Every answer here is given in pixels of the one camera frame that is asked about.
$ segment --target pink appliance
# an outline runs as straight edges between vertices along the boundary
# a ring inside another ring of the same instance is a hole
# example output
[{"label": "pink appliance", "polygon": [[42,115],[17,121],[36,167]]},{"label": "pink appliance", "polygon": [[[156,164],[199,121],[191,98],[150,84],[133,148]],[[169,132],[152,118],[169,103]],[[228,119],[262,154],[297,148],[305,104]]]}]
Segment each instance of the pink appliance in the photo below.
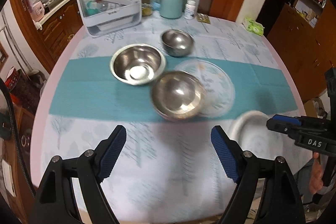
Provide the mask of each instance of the pink appliance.
[{"label": "pink appliance", "polygon": [[36,22],[42,19],[44,16],[44,7],[42,2],[39,1],[33,5],[33,11],[30,12],[30,16]]}]

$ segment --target light blue canister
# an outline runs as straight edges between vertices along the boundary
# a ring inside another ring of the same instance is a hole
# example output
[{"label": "light blue canister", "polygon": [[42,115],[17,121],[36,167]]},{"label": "light blue canister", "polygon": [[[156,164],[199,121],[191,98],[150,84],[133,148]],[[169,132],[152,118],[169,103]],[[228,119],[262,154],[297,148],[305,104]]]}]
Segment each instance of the light blue canister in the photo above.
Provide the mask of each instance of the light blue canister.
[{"label": "light blue canister", "polygon": [[182,16],[183,0],[161,0],[160,15],[175,19]]}]

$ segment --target door handle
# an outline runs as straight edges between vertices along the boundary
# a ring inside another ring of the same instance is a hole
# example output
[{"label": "door handle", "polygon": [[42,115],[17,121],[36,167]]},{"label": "door handle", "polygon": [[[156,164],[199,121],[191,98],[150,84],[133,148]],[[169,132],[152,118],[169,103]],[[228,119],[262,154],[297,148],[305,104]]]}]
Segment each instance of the door handle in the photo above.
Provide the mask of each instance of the door handle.
[{"label": "door handle", "polygon": [[70,42],[70,40],[71,40],[74,36],[75,36],[74,34],[70,34],[70,35],[68,36],[68,42]]}]

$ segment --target green tissue pack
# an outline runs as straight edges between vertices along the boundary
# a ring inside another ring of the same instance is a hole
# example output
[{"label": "green tissue pack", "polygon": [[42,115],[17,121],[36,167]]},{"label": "green tissue pack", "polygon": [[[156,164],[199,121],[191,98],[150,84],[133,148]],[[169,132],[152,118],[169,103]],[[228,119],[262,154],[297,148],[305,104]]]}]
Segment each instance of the green tissue pack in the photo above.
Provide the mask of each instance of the green tissue pack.
[{"label": "green tissue pack", "polygon": [[258,22],[255,22],[253,19],[246,17],[243,21],[243,25],[246,30],[253,32],[257,35],[264,34],[264,26]]}]

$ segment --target cable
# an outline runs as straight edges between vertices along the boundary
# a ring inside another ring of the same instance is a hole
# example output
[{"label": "cable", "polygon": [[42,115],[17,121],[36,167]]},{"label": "cable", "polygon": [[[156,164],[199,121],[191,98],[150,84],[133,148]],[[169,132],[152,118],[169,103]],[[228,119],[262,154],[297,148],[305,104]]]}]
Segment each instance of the cable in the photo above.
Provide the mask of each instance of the cable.
[{"label": "cable", "polygon": [[311,202],[307,202],[307,203],[302,203],[302,205],[303,206],[305,206],[305,205],[309,205],[309,204],[312,204],[313,202],[311,201]]},{"label": "cable", "polygon": [[330,178],[330,180],[332,180],[333,179],[333,177],[334,177],[334,175],[336,174],[336,170],[334,171],[334,173],[331,175],[331,178]]},{"label": "cable", "polygon": [[21,165],[21,168],[22,168],[22,171],[23,171],[23,175],[26,179],[29,190],[30,190],[31,194],[33,195],[33,197],[35,197],[36,191],[34,189],[32,180],[30,179],[30,177],[28,175],[28,171],[27,171],[26,165],[23,161],[22,152],[21,152],[21,149],[20,149],[19,133],[17,132],[17,127],[16,127],[16,119],[15,119],[15,114],[14,114],[13,102],[12,102],[11,96],[9,95],[9,90],[6,87],[6,85],[5,85],[5,83],[3,82],[2,79],[0,79],[0,90],[2,91],[2,93],[3,93],[3,95],[6,99],[6,102],[7,102],[8,111],[9,111],[9,119],[10,119],[10,127],[11,127],[11,131],[12,131],[13,138],[14,138],[17,157],[19,158],[19,162],[20,162],[20,165]]}]

